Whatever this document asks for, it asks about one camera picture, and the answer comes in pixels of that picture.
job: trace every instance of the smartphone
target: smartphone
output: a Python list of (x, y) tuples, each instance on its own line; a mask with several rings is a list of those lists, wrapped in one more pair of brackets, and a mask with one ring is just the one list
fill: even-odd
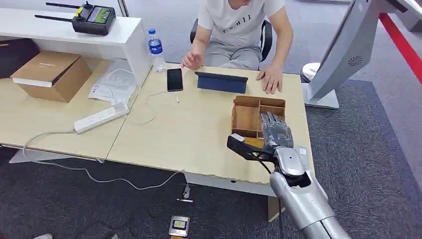
[(167, 91), (182, 91), (182, 69), (170, 69), (167, 70)]

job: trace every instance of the office chair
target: office chair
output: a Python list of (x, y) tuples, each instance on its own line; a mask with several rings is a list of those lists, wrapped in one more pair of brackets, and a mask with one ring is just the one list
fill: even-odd
[[(198, 28), (198, 19), (195, 21), (194, 26), (192, 27), (191, 31), (191, 43), (194, 42), (195, 35), (197, 33)], [(273, 27), (271, 26), (271, 23), (267, 20), (264, 20), (261, 26), (261, 39), (260, 39), (260, 45), (261, 45), (261, 53), (262, 53), (262, 61), (263, 62), (267, 56), (268, 53), (271, 50), (271, 46), (273, 44)]]

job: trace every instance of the power strip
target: power strip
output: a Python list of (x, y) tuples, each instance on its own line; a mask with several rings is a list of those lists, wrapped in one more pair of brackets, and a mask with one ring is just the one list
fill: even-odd
[(118, 103), (111, 108), (76, 121), (74, 123), (74, 127), (76, 133), (83, 133), (119, 117), (122, 117), (128, 113), (129, 109), (127, 105), (124, 103)]

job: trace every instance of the shoe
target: shoe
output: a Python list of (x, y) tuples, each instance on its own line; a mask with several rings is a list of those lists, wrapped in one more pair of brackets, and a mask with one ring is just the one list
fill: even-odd
[(44, 235), (36, 237), (34, 239), (53, 239), (53, 236), (51, 234), (44, 234)]

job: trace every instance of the paper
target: paper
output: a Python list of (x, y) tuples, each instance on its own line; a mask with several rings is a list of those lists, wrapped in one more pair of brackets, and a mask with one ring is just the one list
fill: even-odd
[(136, 80), (132, 73), (118, 69), (131, 71), (128, 61), (116, 59), (93, 85), (88, 98), (108, 101), (113, 105), (126, 103), (135, 91)]

